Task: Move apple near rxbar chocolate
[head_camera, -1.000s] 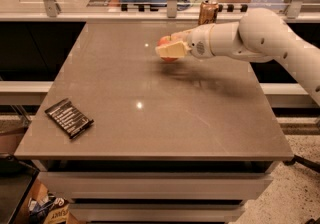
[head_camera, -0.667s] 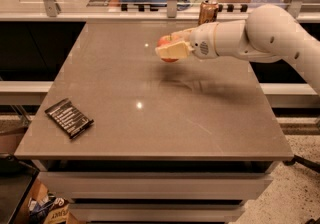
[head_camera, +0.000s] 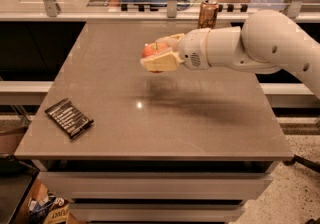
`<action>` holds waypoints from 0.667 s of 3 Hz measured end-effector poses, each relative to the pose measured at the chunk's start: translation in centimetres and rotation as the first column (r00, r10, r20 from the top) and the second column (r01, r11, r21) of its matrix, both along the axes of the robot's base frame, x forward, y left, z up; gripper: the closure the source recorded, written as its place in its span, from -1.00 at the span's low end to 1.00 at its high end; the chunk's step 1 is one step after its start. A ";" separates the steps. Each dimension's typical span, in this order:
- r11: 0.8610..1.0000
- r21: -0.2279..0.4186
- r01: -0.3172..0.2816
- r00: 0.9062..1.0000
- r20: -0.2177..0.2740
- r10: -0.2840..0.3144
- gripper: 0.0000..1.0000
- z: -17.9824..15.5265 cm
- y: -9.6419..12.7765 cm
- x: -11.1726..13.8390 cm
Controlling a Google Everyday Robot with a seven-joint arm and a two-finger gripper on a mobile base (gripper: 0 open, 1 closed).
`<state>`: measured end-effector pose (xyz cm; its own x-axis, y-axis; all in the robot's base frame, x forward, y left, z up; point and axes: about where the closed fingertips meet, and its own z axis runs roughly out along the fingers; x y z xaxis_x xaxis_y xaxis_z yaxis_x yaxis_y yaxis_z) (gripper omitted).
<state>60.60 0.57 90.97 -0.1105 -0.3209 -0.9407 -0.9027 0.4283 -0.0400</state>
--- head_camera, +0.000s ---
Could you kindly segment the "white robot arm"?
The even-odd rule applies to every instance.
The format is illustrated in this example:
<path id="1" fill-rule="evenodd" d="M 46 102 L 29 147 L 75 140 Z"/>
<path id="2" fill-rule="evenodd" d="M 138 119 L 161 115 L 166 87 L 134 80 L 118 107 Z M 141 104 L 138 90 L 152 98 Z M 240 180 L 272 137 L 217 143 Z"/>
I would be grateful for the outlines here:
<path id="1" fill-rule="evenodd" d="M 258 11 L 241 27 L 201 28 L 156 40 L 166 48 L 144 57 L 150 72 L 227 67 L 256 74 L 281 69 L 320 98 L 320 44 L 284 14 Z"/>

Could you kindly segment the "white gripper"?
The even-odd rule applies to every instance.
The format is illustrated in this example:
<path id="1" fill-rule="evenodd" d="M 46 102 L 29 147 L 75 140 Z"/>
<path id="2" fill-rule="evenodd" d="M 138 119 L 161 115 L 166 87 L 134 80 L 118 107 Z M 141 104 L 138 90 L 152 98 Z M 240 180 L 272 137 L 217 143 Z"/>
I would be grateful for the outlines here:
<path id="1" fill-rule="evenodd" d="M 187 34 L 180 33 L 158 38 L 157 43 L 166 44 L 174 52 L 154 54 L 142 58 L 140 63 L 149 72 L 176 71 L 183 62 L 191 70 L 206 70 L 210 67 L 206 53 L 209 32 L 209 28 L 195 29 Z"/>

